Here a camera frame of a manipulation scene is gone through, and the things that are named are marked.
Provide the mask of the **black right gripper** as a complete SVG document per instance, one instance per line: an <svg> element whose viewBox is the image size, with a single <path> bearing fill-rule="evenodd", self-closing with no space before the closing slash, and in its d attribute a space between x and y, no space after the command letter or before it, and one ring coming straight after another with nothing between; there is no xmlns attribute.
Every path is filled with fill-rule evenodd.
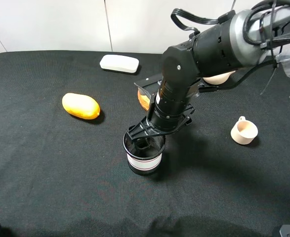
<svg viewBox="0 0 290 237"><path fill-rule="evenodd" d="M134 142L136 150L150 147L149 137L175 133L192 123L191 115L195 108L190 104L191 98L198 92L200 80L189 86L170 86L162 81L159 90L153 94L145 118L127 130L127 135Z"/></svg>

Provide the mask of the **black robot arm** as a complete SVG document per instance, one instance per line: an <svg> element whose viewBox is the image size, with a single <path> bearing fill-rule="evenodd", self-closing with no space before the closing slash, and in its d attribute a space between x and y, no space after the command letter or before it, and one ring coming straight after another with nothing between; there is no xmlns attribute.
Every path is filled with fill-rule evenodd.
<svg viewBox="0 0 290 237"><path fill-rule="evenodd" d="M290 33L278 29L290 21L290 0L264 0L250 10L231 10L217 19L200 18L174 9L171 18L189 39L170 46L162 55L162 72L136 82L150 99L149 111L123 138L124 148L143 150L151 145L162 150L166 135L191 123L196 93L217 91L203 87L202 78L244 67L266 66L267 52L290 44Z"/></svg>

